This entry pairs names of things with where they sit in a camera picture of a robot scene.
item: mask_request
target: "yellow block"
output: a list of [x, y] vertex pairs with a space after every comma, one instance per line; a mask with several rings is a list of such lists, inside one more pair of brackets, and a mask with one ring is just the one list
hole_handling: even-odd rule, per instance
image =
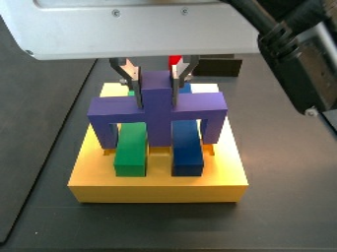
[[202, 147], [204, 147], [204, 153], [209, 153], [212, 156], [216, 155], [213, 145], [202, 145]]
[[228, 120], [213, 148], [214, 156], [205, 152], [202, 177], [172, 176], [173, 158], [168, 149], [149, 152], [146, 177], [117, 177], [115, 154], [105, 156], [90, 126], [69, 188], [83, 203], [238, 202], [248, 180]]

